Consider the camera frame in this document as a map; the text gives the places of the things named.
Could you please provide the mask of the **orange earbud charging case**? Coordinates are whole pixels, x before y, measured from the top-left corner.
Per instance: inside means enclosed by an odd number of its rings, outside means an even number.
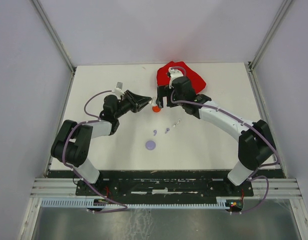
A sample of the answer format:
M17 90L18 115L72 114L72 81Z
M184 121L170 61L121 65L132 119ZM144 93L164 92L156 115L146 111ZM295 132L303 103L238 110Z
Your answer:
M161 108L159 106L153 106L152 111L155 113L159 113L161 111Z

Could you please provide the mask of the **white earbud charging case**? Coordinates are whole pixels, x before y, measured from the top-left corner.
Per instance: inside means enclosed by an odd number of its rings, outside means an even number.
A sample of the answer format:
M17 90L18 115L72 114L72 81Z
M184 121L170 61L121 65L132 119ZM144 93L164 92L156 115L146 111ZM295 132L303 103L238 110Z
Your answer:
M155 106L156 105L156 97L153 97L151 101L149 102L150 105Z

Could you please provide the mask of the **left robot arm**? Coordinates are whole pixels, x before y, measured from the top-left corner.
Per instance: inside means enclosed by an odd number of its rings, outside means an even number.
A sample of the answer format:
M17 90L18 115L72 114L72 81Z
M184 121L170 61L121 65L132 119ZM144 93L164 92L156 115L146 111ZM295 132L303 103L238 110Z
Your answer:
M76 122L65 120L51 147L51 156L70 168L79 178L88 182L87 190L99 195L104 190L100 172L88 159L91 140L113 135L119 127L121 116L138 113L153 99L127 90L117 97L105 96L103 110L95 120Z

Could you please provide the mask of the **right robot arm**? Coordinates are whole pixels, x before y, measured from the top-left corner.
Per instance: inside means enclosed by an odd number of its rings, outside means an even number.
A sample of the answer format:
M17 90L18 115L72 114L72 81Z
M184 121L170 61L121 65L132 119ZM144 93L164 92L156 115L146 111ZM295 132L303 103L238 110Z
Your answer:
M224 110L210 97L196 93L188 77L177 77L168 85L159 85L156 103L160 108L164 107L163 98L167 98L166 106L179 105L187 114L213 124L238 142L238 162L223 183L228 195L240 192L241 184L265 166L268 158L277 155L267 122L245 120Z

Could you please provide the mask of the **purple earbud charging case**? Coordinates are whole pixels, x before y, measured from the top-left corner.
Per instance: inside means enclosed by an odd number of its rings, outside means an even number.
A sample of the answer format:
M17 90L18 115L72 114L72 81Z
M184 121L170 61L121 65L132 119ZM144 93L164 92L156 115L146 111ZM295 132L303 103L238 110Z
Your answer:
M152 151L156 148L156 143L153 140L149 140L145 143L145 148L149 151Z

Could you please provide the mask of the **red cloth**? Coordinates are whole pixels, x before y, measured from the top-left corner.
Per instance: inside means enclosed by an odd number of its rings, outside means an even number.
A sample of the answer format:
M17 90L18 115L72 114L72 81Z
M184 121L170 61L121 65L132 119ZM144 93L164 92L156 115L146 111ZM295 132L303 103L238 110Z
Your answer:
M165 66L159 68L157 70L157 85L160 86L168 86L170 82L170 77L168 76L169 68L176 67L180 69L180 71L190 79L192 87L194 88L196 93L201 92L206 87L206 82L204 79L195 71L193 71L185 62L183 61L170 61Z

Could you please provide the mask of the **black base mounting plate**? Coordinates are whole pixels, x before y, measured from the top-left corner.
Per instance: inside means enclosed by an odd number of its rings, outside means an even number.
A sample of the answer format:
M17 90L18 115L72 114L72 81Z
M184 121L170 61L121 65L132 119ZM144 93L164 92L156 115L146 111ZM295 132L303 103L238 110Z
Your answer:
M226 170L104 170L90 188L81 180L78 196L96 196L94 190L123 204L214 204L217 197L253 196L251 183L234 186Z

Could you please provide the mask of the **right aluminium frame post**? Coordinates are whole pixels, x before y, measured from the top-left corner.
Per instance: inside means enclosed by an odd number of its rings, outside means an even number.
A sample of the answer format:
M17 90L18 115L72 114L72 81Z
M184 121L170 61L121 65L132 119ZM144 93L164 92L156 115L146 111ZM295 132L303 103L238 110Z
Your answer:
M265 54L267 48L272 42L275 34L277 33L279 27L283 23L285 17L290 11L292 5L294 4L294 0L283 0L278 11L276 12L273 21L271 22L269 29L267 30L265 37L263 38L259 48L257 49L253 60L248 64L250 71L254 71L256 67L259 65L263 55Z

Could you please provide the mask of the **aluminium frame post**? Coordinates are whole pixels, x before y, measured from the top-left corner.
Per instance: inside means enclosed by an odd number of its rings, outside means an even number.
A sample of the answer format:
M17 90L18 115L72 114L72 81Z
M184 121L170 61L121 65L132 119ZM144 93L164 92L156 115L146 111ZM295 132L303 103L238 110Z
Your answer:
M259 65L263 55L265 54L267 48L272 42L275 34L277 33L279 27L283 23L285 17L290 11L292 5L294 4L294 0L283 0L278 11L276 12L273 21L271 22L269 29L267 30L265 37L263 38L259 48L257 49L253 60L248 64L250 71L254 71L256 67Z
M43 25L45 26L49 36L51 37L54 45L56 46L56 49L60 53L62 59L66 63L66 66L70 70L71 73L74 73L76 70L76 67L70 60L69 54L66 52L65 47L56 31L56 29L53 27L50 18L47 15L47 12L44 10L44 7L40 0L30 0L31 4L33 5L35 11L37 12L39 18L41 19Z

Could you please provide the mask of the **aluminium frame rail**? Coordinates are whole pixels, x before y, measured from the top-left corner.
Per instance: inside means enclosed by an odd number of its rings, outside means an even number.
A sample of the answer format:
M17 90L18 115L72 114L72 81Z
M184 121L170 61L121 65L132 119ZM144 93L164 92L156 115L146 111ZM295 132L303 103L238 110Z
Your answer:
M302 195L295 179L270 179L267 199L301 199ZM253 196L245 199L260 199L266 192L266 181L251 182ZM78 198L76 185L70 178L36 178L32 187L32 198Z

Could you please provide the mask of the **left aluminium frame post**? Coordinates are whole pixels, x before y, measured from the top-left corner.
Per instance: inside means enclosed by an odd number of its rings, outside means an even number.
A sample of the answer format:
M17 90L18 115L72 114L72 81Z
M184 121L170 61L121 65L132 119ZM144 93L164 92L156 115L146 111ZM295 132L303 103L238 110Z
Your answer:
M66 63L66 66L70 70L71 73L74 73L76 70L76 67L70 60L69 54L66 52L65 47L56 31L56 29L53 27L50 18L47 15L47 12L44 10L44 7L40 0L30 0L31 4L33 5L35 11L37 12L39 18L41 19L43 25L45 26L49 36L51 37L54 45L56 46L56 49L60 53L62 59Z

